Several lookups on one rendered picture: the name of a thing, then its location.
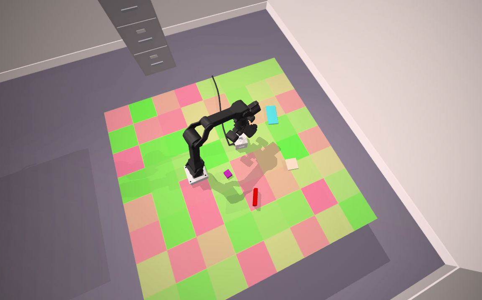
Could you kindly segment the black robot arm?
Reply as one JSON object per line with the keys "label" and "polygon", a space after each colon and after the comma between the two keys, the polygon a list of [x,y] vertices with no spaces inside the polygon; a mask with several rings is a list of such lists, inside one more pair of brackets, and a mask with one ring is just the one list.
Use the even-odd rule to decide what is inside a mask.
{"label": "black robot arm", "polygon": [[[183,138],[189,145],[190,159],[188,159],[185,166],[189,170],[190,175],[192,175],[194,179],[203,175],[203,166],[205,165],[200,157],[200,147],[207,141],[209,131],[211,131],[213,127],[221,125],[231,119],[233,119],[238,125],[244,125],[247,121],[247,117],[252,117],[259,111],[261,111],[261,108],[258,101],[253,101],[251,104],[246,105],[242,100],[237,100],[226,110],[222,110],[210,116],[204,116],[198,122],[191,123],[183,133]],[[195,128],[200,125],[205,128],[202,138],[195,130]],[[244,133],[248,138],[251,138],[256,131],[257,125],[249,125],[249,122],[247,122],[246,127],[242,128],[241,133]]]}

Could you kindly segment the beige flat rectangular slab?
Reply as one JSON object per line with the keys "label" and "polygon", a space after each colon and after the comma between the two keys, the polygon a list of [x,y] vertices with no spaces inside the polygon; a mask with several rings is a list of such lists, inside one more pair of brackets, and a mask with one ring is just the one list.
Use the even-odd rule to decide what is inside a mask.
{"label": "beige flat rectangular slab", "polygon": [[293,169],[299,168],[296,158],[286,159],[285,161],[286,161],[286,165],[287,165],[288,170],[293,170]]}

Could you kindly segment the light blue rectangular block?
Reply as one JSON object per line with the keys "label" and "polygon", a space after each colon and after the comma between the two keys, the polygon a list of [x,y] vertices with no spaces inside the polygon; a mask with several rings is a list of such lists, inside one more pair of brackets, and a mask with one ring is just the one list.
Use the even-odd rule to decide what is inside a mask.
{"label": "light blue rectangular block", "polygon": [[277,118],[277,113],[276,113],[276,106],[266,106],[266,116],[268,118],[268,124],[269,125],[275,125],[279,123],[279,120]]}

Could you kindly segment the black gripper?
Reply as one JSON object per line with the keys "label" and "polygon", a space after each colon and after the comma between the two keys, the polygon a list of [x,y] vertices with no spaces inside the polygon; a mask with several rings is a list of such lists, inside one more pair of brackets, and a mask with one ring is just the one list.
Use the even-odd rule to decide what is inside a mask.
{"label": "black gripper", "polygon": [[235,122],[233,131],[230,130],[229,132],[227,132],[226,138],[230,139],[230,141],[235,143],[237,141],[237,139],[239,138],[239,135],[242,135],[242,133],[241,133],[242,128],[246,127],[247,122],[250,121],[252,123],[255,120],[255,118],[256,117],[254,115],[252,117],[247,117],[247,121],[244,125],[238,125],[235,121],[233,121],[233,122]]}

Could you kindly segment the small purple cube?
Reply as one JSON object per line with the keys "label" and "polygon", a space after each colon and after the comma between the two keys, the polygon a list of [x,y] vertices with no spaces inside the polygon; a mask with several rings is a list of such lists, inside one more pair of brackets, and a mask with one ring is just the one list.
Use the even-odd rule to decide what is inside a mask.
{"label": "small purple cube", "polygon": [[229,169],[227,169],[225,172],[224,172],[224,175],[226,176],[226,178],[230,178],[233,174],[230,172]]}

